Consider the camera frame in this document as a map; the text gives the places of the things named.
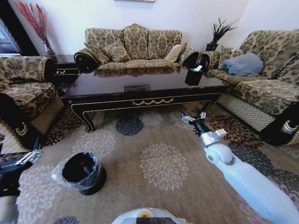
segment black lacquered coffee table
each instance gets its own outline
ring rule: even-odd
[[[93,131],[86,112],[206,102],[208,111],[230,86],[183,67],[96,70],[81,74],[62,97]]]

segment rolled armrest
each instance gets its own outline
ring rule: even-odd
[[[0,81],[8,84],[50,82],[56,70],[48,57],[0,57]]]
[[[181,54],[178,63],[181,66],[186,66],[187,68],[195,68],[197,60],[199,57],[199,51],[192,48],[186,48],[186,50]]]
[[[202,70],[208,72],[212,69],[218,68],[220,52],[218,51],[205,51],[200,56],[200,65],[203,66]]]
[[[87,48],[75,53],[74,60],[80,73],[90,73],[100,66],[93,54],[88,51]]]

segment blue blanket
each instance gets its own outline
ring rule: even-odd
[[[224,70],[237,76],[256,76],[263,70],[263,61],[253,53],[232,57],[222,62]]]

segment white robotic arm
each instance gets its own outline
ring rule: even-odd
[[[231,149],[221,144],[224,129],[212,132],[203,123],[206,114],[194,119],[182,112],[182,120],[195,125],[207,159],[223,173],[226,181],[261,217],[275,224],[299,224],[299,212],[292,200],[268,178],[248,163],[242,162]]]

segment carpet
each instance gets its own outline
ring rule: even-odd
[[[91,112],[95,131],[66,109],[47,137],[44,154],[20,178],[20,224],[110,224],[141,207],[168,210],[194,224],[265,224],[206,158],[179,109],[194,105]],[[225,128],[223,143],[279,186],[299,209],[299,154],[273,147],[215,105],[207,125]],[[84,196],[51,180],[52,170],[76,152],[93,151],[107,171],[104,187]]]

